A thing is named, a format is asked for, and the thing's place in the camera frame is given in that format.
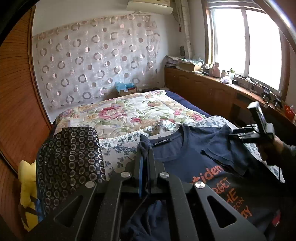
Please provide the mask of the person right hand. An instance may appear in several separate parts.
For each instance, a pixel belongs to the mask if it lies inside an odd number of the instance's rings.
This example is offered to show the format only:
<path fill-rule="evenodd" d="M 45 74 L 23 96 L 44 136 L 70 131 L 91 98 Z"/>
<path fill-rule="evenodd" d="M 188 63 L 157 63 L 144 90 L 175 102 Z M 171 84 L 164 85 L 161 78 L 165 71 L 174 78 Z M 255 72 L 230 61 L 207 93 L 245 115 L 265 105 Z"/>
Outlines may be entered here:
<path fill-rule="evenodd" d="M 295 146 L 284 143 L 279 137 L 274 136 L 272 143 L 257 146 L 260 156 L 267 165 L 279 166 L 295 163 Z"/>

